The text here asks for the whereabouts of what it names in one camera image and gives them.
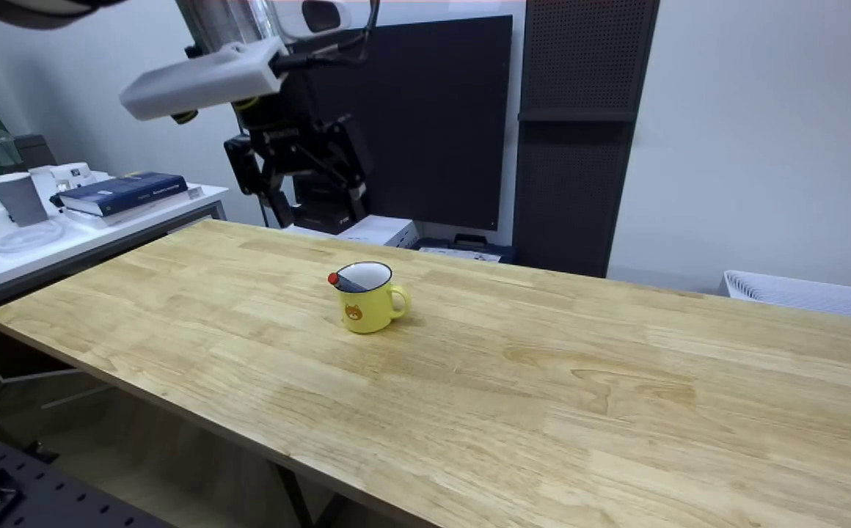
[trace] white wall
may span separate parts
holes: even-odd
[[[524,0],[383,0],[380,24],[513,14],[513,93],[505,156],[501,229],[510,241],[515,169],[515,89]],[[222,141],[238,131],[229,109],[193,122],[131,119],[116,96],[143,69],[181,58],[191,34],[169,0],[130,0],[55,33],[0,24],[0,115],[11,131],[42,131],[58,157],[84,157],[109,174],[174,169],[231,191],[231,219],[257,222],[253,197],[240,197]]]
[[[851,0],[664,0],[614,279],[851,284]]]

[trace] black screen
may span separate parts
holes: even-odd
[[[373,215],[496,229],[510,17],[379,27],[366,62],[307,72],[319,116],[370,144]]]

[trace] wooden tabletop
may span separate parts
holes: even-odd
[[[416,313],[361,336],[370,259]],[[851,319],[209,219],[0,328],[436,524],[851,524]]]

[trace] table leg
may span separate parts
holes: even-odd
[[[225,219],[222,203],[213,203],[210,216]]]
[[[317,521],[310,521],[310,511],[304,504],[300,479],[290,470],[284,470],[284,465],[275,465],[275,471],[282,479],[287,504],[294,507],[300,528],[329,528],[329,524],[334,524],[338,512],[345,507],[345,498],[344,495],[331,495],[331,502],[317,517]]]

